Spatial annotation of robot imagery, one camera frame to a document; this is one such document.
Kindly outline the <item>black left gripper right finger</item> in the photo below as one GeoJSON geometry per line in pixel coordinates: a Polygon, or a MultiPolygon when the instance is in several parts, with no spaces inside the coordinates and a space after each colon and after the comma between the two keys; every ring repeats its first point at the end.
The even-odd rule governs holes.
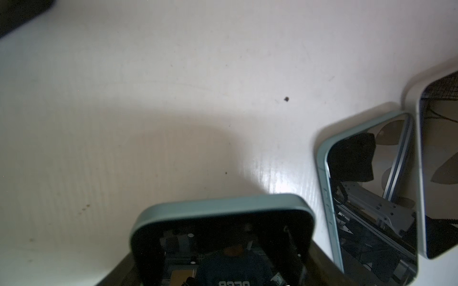
{"type": "Polygon", "coordinates": [[[357,286],[312,240],[305,260],[305,286],[357,286]]]}

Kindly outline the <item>green-cased phone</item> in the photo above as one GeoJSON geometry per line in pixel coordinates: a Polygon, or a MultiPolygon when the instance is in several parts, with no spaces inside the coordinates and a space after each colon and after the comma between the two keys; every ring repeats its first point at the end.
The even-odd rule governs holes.
{"type": "Polygon", "coordinates": [[[136,220],[144,286],[299,286],[314,213],[293,194],[165,203],[136,220]]]}

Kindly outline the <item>silver-edged black phone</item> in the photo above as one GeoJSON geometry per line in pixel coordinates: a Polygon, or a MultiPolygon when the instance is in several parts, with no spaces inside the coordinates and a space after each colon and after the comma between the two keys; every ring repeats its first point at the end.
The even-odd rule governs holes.
{"type": "Polygon", "coordinates": [[[458,245],[458,66],[414,78],[404,106],[415,121],[419,251],[436,259],[458,245]]]}

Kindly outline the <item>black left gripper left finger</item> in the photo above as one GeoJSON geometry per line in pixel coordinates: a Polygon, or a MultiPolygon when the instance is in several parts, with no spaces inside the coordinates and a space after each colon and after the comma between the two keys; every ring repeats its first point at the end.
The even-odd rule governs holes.
{"type": "Polygon", "coordinates": [[[134,256],[128,253],[96,286],[140,286],[141,278],[134,256]]]}

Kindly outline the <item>dark phone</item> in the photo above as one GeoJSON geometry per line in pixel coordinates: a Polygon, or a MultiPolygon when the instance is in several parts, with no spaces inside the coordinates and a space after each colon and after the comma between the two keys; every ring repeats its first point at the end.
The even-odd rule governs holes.
{"type": "Polygon", "coordinates": [[[360,286],[406,286],[416,278],[416,197],[401,197],[413,127],[409,113],[391,112],[317,149],[332,259],[360,286]]]}

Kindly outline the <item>black square phone stand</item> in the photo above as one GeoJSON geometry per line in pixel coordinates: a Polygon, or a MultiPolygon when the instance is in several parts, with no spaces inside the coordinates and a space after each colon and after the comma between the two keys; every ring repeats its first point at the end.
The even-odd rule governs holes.
{"type": "Polygon", "coordinates": [[[55,0],[1,0],[1,38],[48,11],[55,0]]]}

